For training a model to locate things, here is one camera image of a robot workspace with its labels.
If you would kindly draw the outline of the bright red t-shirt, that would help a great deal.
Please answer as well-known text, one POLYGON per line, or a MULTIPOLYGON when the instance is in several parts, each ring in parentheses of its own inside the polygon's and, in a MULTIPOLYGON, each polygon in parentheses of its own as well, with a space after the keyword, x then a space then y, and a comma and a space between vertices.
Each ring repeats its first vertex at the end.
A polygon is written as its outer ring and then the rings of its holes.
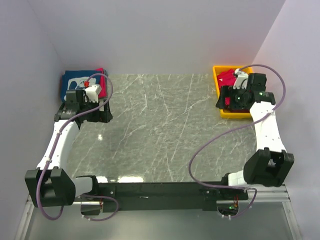
POLYGON ((220 67, 216 66, 214 69, 214 79, 215 79, 215 87, 216 93, 218 95, 218 99, 220 98, 221 88, 223 86, 233 86, 236 77, 234 75, 234 69, 229 67, 220 67))

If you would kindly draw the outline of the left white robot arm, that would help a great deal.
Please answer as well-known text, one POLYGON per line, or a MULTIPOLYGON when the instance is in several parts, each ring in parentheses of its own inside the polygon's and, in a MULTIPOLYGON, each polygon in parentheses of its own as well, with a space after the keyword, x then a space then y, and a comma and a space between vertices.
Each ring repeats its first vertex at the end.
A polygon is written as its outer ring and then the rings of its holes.
POLYGON ((25 183, 35 207, 70 206, 83 195, 88 201, 100 195, 98 180, 93 175, 70 177, 67 160, 73 142, 85 121, 108 123, 113 118, 109 103, 99 99, 101 88, 68 90, 65 102, 54 116, 53 134, 46 152, 34 170, 25 174, 25 183))

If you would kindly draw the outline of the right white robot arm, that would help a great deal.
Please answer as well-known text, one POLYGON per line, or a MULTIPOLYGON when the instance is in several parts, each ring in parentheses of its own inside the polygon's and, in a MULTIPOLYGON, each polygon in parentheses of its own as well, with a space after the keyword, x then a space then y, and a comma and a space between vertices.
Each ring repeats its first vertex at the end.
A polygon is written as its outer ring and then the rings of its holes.
POLYGON ((228 182, 219 187, 222 198, 230 200, 237 187, 263 185, 279 187, 283 184, 294 163, 282 143, 274 107, 274 94, 266 91, 266 75, 234 72, 233 86, 223 85, 216 107, 230 112, 249 112, 254 121, 256 152, 246 161, 243 170, 230 173, 228 182))

